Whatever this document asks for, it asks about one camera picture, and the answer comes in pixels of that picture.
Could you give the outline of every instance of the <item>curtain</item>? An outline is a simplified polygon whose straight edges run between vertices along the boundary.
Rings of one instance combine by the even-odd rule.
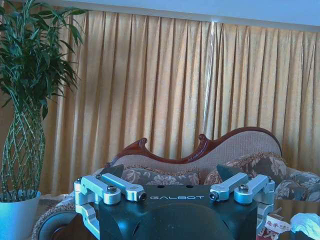
[[[81,80],[51,102],[44,122],[41,190],[54,194],[142,137],[157,155],[187,155],[203,121],[210,22],[100,11],[76,18]]]
[[[243,126],[272,131],[290,167],[319,171],[319,33],[101,11],[75,19],[84,45],[68,58],[80,81],[49,103],[43,194],[72,191],[142,137],[180,158],[199,134]],[[0,116],[2,148],[12,108]]]
[[[204,132],[265,128],[288,165],[320,174],[320,33],[217,23]]]

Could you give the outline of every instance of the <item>silver metal arm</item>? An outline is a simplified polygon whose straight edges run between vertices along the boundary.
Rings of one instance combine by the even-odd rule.
[[[270,192],[269,195],[271,196],[275,190],[275,182],[268,176],[259,174],[247,184],[240,184],[239,187],[234,189],[234,200],[239,204],[250,204],[261,190],[263,191],[261,194],[265,195]]]
[[[114,205],[120,202],[121,193],[127,200],[134,202],[147,198],[141,185],[132,184],[110,173],[97,177],[88,175],[74,182],[75,212],[82,215],[84,225],[97,239],[100,239],[100,226],[96,211],[90,203],[98,203],[103,200],[107,205]]]
[[[265,175],[258,175],[251,180],[245,176],[245,173],[238,173],[220,184],[212,185],[209,197],[214,201],[227,200],[234,191],[234,200],[239,204],[251,204],[255,200],[258,203],[258,233],[265,226],[267,215],[274,210],[275,182]]]
[[[132,184],[110,173],[103,174],[101,179],[119,188],[128,201],[139,202],[147,198],[147,194],[141,185]]]
[[[209,197],[211,200],[217,202],[228,200],[230,193],[232,193],[239,184],[245,184],[248,180],[249,176],[247,174],[239,172],[222,183],[212,185]]]

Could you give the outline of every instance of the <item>screw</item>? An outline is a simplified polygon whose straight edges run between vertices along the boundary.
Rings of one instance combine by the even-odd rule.
[[[117,191],[117,188],[113,185],[109,185],[107,188],[106,188],[106,191],[109,193],[109,194],[113,194]]]
[[[217,200],[219,199],[219,195],[218,195],[218,193],[216,193],[215,191],[213,191],[213,192],[210,192],[209,198],[210,198],[212,201],[217,201]]]
[[[248,190],[249,190],[249,187],[248,187],[248,185],[246,185],[246,184],[241,184],[241,185],[239,186],[239,191],[242,192],[242,193],[247,193]]]
[[[145,192],[141,192],[139,195],[138,195],[138,202],[140,201],[144,201],[147,199],[147,194]]]

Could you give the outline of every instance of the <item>logo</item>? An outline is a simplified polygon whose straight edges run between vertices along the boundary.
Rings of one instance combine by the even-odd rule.
[[[151,196],[150,199],[152,200],[161,200],[161,199],[166,199],[166,200],[195,200],[195,199],[200,199],[202,200],[205,196]]]

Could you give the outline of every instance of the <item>wooden table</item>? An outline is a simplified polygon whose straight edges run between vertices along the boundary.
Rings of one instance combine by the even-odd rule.
[[[278,213],[281,215],[284,221],[290,223],[290,219],[297,213],[316,213],[320,215],[320,203],[319,202],[307,202],[296,200],[276,200],[275,210],[278,208],[282,210]],[[55,231],[54,240],[96,240],[96,238],[86,229],[83,225],[81,215],[77,215],[71,223]],[[280,240],[292,240],[292,239],[306,239],[311,238],[293,238],[290,232],[285,232],[280,236]]]

